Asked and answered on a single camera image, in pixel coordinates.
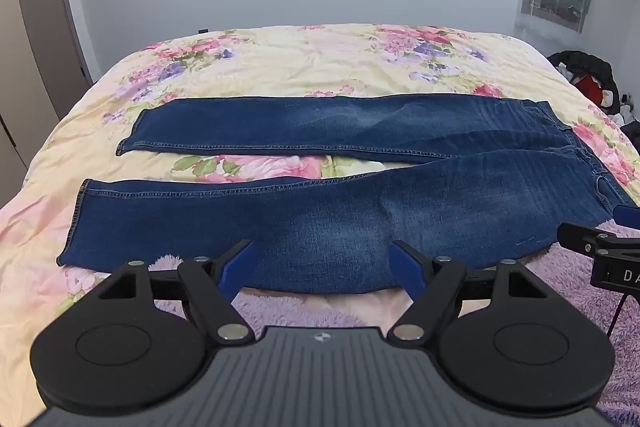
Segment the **black and red clothes pile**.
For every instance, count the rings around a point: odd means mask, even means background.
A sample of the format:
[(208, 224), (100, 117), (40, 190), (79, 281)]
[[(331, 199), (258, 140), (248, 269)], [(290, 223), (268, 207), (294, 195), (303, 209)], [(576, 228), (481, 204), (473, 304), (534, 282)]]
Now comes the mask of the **black and red clothes pile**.
[(547, 60), (605, 114), (613, 115), (620, 111), (620, 92), (608, 62), (577, 50), (556, 52), (549, 55)]

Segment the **beige wardrobe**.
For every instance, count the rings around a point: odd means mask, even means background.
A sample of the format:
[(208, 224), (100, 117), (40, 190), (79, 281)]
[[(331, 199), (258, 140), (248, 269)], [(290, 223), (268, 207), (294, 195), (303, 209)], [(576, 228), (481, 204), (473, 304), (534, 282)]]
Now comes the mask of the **beige wardrobe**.
[(32, 158), (58, 124), (18, 0), (0, 0), (1, 202), (21, 191)]

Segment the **purple fuzzy blanket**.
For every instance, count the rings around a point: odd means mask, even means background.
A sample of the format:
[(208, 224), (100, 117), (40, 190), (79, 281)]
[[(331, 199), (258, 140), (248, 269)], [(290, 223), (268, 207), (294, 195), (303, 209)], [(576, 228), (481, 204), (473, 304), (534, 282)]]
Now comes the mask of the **purple fuzzy blanket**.
[[(527, 268), (607, 331), (616, 351), (615, 369), (601, 395), (599, 409), (620, 426), (639, 424), (639, 305), (590, 285), (591, 260), (552, 245), (523, 260)], [(307, 327), (378, 326), (387, 332), (411, 305), (400, 288), (359, 295), (288, 295), (277, 291), (241, 291), (232, 306), (259, 335), (266, 325)]]

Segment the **grey door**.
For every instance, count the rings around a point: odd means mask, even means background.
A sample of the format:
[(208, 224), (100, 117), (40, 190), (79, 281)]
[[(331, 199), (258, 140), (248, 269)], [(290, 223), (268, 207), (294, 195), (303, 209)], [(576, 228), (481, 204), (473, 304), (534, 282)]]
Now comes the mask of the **grey door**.
[(91, 86), (70, 0), (18, 0), (44, 89), (65, 117)]

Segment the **floral yellow bed quilt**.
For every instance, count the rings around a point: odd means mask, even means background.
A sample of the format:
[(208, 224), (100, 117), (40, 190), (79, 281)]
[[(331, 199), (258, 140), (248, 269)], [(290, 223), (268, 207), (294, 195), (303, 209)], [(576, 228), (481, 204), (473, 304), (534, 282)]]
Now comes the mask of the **floral yellow bed quilt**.
[(42, 411), (29, 367), (32, 340), (100, 283), (99, 273), (56, 262), (85, 179), (233, 183), (374, 169), (370, 161), (335, 157), (117, 156), (118, 143), (142, 110), (201, 96), (413, 92), (547, 101), (627, 193), (639, 193), (639, 156), (623, 132), (517, 38), (365, 24), (213, 31), (152, 44), (119, 61), (82, 97), (32, 158), (21, 191), (2, 208), (2, 424), (23, 426)]

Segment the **blue denim jeans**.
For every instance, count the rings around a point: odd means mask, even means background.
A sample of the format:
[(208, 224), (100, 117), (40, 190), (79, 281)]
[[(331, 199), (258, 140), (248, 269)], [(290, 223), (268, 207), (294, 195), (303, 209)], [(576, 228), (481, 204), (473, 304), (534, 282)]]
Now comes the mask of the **blue denim jeans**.
[(630, 203), (549, 104), (515, 98), (179, 98), (143, 112), (118, 151), (335, 155), (383, 169), (317, 180), (88, 180), (60, 265), (113, 272), (163, 255), (216, 257), (247, 239), (258, 252), (250, 287), (368, 293), (394, 285), (397, 239), (486, 268), (549, 247), (564, 222), (595, 227)]

